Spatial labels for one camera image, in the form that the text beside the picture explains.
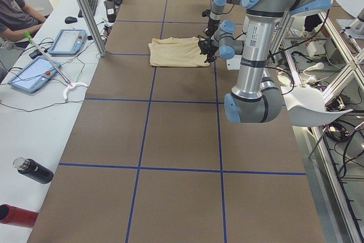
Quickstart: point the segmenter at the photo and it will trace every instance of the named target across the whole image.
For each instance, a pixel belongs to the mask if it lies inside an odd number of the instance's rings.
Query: tablet
[[[85,40],[85,30],[60,30],[48,52],[51,55],[75,55],[82,48]]]
[[[27,93],[40,89],[57,71],[43,56],[38,56],[8,82],[14,88]]]

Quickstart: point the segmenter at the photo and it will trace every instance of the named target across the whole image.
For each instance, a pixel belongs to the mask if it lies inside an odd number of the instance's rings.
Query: green handle
[[[32,44],[32,36],[29,34],[29,32],[25,31],[24,35],[25,35],[26,38],[29,39],[29,42]]]

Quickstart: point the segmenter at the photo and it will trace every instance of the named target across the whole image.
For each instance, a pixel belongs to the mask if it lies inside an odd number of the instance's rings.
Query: keyboard
[[[92,15],[95,15],[98,0],[87,0],[87,1],[89,2],[89,5],[90,5],[91,11],[92,11]],[[83,17],[81,10],[78,12],[78,17]]]

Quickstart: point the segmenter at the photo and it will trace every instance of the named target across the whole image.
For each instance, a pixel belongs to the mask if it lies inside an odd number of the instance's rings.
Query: yellow cloth
[[[150,64],[156,67],[207,67],[206,56],[200,55],[198,38],[152,39],[149,43]]]

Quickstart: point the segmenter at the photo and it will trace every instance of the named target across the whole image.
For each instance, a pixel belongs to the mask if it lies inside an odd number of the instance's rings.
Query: white desk
[[[99,1],[95,21],[100,23],[107,19],[104,0]],[[90,35],[84,18],[78,18],[77,23],[65,24],[67,16],[77,17],[79,11],[76,0],[61,0],[49,16],[43,27],[36,34],[34,41],[46,37],[54,39],[62,28],[83,28]],[[86,41],[82,50],[91,43]],[[25,67],[31,59],[28,51],[16,62],[16,67]],[[79,58],[85,63],[85,68],[79,81],[90,84],[96,69],[99,54],[92,44]],[[54,60],[65,63],[70,57],[53,57]],[[62,71],[71,80],[76,81],[82,69],[82,64],[75,59],[62,66]],[[3,83],[13,77],[9,73]],[[64,83],[57,73],[54,79]],[[57,81],[50,81],[35,94],[25,94],[9,85],[0,86],[0,100],[6,105],[22,109],[36,109],[64,102],[63,90],[65,86]],[[69,101],[80,101],[85,97],[86,88],[77,87],[68,93]],[[0,105],[0,136],[1,136],[1,161],[0,161],[0,204],[9,204],[16,207],[38,212],[50,184],[37,183],[19,173],[12,166],[13,160],[19,156],[32,158],[53,172],[56,171],[60,157],[71,133],[81,103],[69,103],[53,106],[32,113],[9,109]],[[1,242],[24,243],[27,241],[31,229],[11,225],[0,225]]]

